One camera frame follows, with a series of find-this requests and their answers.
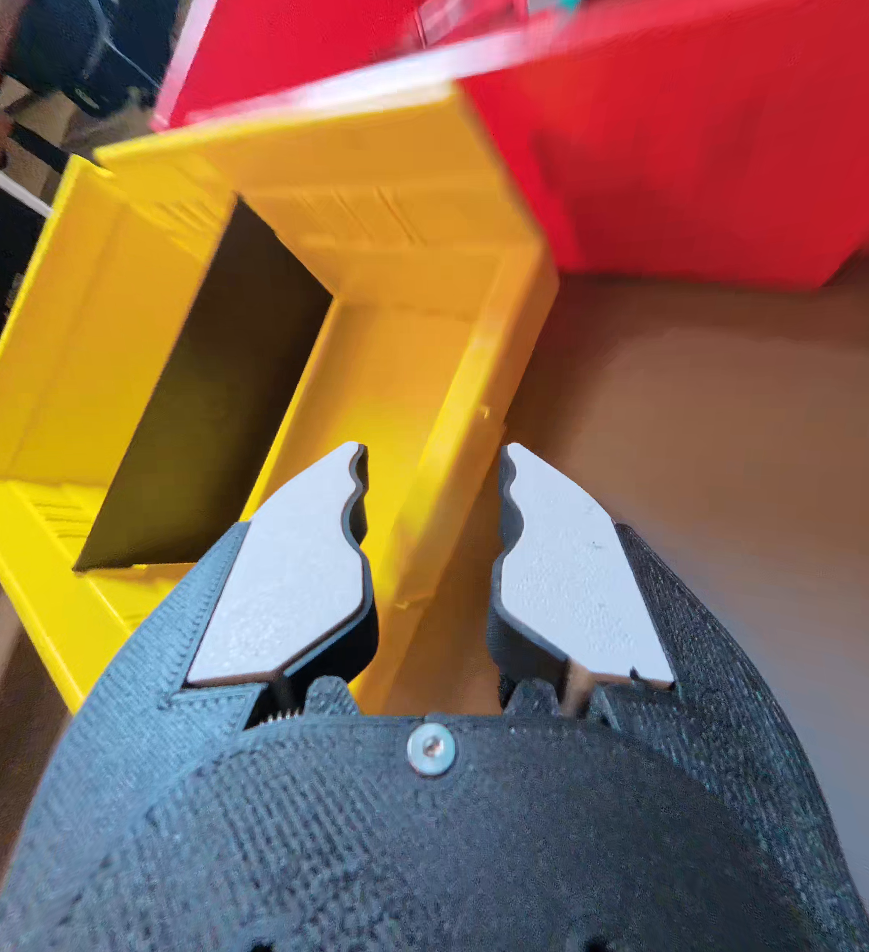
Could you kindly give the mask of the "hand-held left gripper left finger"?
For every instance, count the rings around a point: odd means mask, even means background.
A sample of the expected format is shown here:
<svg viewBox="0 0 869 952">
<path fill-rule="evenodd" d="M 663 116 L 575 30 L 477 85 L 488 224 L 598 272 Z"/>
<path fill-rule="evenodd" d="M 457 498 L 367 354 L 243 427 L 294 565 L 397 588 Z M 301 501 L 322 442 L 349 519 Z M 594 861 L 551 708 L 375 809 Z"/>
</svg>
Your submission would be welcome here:
<svg viewBox="0 0 869 952">
<path fill-rule="evenodd" d="M 268 685 L 301 706 L 323 676 L 350 683 L 379 645 L 368 531 L 368 447 L 346 442 L 250 518 L 185 685 Z"/>
</svg>

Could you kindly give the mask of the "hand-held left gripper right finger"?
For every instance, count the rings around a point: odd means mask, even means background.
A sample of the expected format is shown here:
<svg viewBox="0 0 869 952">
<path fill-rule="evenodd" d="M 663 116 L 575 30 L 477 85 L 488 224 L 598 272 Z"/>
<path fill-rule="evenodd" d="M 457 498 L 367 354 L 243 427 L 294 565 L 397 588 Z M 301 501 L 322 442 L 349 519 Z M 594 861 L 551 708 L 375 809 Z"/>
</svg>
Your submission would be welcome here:
<svg viewBox="0 0 869 952">
<path fill-rule="evenodd" d="M 501 552 L 488 650 L 506 706 L 528 680 L 579 713 L 597 685 L 669 690 L 676 674 L 617 524 L 579 484 L 521 444 L 502 447 Z"/>
</svg>

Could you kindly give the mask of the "yellow plastic bin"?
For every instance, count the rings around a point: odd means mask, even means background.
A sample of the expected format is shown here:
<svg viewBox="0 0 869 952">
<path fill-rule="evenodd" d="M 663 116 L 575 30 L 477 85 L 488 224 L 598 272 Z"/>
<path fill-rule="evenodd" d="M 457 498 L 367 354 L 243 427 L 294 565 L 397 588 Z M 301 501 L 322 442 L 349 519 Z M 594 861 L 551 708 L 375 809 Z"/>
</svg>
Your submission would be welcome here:
<svg viewBox="0 0 869 952">
<path fill-rule="evenodd" d="M 193 564 L 73 570 L 238 198 L 333 297 L 239 518 L 368 447 L 375 710 L 555 302 L 542 230 L 452 85 L 73 158 L 0 338 L 0 586 L 71 713 Z"/>
</svg>

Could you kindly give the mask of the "red plastic bin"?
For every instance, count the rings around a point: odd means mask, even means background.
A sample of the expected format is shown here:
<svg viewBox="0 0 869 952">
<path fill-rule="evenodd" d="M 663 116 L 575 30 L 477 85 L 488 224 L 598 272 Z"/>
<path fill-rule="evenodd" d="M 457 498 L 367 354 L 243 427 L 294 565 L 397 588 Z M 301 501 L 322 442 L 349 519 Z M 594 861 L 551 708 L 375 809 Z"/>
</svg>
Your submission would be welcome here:
<svg viewBox="0 0 869 952">
<path fill-rule="evenodd" d="M 152 127 L 410 82 L 465 93 L 564 270 L 869 255 L 869 1 L 192 2 Z"/>
</svg>

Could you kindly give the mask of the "black bin divider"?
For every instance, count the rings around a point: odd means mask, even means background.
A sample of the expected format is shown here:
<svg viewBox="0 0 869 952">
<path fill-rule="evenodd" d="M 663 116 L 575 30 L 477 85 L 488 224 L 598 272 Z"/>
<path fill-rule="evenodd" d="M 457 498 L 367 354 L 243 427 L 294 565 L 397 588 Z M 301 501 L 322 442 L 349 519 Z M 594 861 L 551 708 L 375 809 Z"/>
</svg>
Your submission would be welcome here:
<svg viewBox="0 0 869 952">
<path fill-rule="evenodd" d="M 332 302 L 238 198 L 74 571 L 195 563 L 238 520 Z"/>
</svg>

